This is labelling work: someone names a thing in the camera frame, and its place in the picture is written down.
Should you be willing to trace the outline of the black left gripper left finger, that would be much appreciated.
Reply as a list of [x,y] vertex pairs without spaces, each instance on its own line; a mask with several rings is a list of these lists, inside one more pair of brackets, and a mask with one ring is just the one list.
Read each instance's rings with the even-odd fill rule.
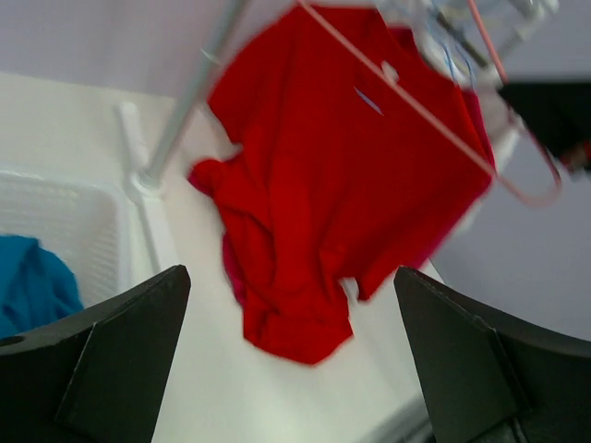
[[190,293],[176,265],[1,341],[4,442],[149,442]]

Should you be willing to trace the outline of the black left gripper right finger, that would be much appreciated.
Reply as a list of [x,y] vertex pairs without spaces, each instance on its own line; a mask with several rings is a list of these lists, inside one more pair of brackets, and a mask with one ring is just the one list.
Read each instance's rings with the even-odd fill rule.
[[436,441],[589,441],[589,341],[417,269],[398,269],[393,284]]

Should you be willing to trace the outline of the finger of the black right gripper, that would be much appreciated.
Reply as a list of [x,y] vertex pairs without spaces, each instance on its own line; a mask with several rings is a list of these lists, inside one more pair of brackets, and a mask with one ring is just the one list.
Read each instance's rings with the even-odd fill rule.
[[590,80],[515,80],[499,95],[570,174],[590,173]]

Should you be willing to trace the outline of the blue t shirt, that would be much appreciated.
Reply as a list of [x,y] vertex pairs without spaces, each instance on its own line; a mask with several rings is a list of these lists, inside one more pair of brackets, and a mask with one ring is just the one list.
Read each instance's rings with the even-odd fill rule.
[[1,237],[1,337],[42,327],[83,309],[74,273],[38,239]]

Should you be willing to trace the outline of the red t shirt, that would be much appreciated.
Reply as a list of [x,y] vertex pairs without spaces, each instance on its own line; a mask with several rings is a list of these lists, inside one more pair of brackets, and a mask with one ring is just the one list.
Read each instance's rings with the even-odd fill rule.
[[352,336],[343,279],[365,301],[421,266],[491,182],[301,6],[235,56],[208,105],[239,151],[188,179],[233,248],[244,337],[301,364]]

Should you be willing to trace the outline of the metal clothes rack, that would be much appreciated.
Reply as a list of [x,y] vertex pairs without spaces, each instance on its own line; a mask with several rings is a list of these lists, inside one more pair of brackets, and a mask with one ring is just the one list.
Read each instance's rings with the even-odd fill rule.
[[[562,191],[561,176],[552,159],[540,144],[537,144],[537,150],[549,168],[553,184],[540,195],[527,195],[509,179],[499,175],[492,167],[478,159],[475,153],[469,150],[467,144],[461,141],[441,120],[429,112],[406,90],[398,86],[395,75],[389,68],[379,67],[371,62],[341,32],[329,24],[325,18],[322,18],[318,12],[314,11],[307,1],[301,1],[299,4],[350,54],[403,98],[407,104],[449,139],[477,167],[495,178],[502,187],[521,203],[529,208],[544,208],[556,201]],[[193,113],[205,98],[211,84],[213,67],[218,64],[218,56],[231,38],[248,6],[248,1],[229,1],[227,3],[223,14],[214,26],[210,43],[201,50],[204,61],[199,66],[196,75],[190,80],[187,91],[172,111],[160,141],[153,151],[149,151],[145,144],[138,107],[132,102],[122,102],[117,108],[131,162],[126,193],[139,208],[151,269],[156,273],[179,262],[173,233],[165,213],[163,197],[164,174],[187,132],[187,128],[191,124]]]

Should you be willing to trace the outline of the white plastic basket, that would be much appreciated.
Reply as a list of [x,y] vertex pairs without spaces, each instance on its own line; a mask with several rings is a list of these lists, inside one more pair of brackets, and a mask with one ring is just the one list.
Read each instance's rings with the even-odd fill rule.
[[127,199],[110,184],[3,163],[1,233],[34,237],[64,261],[86,307],[133,286]]

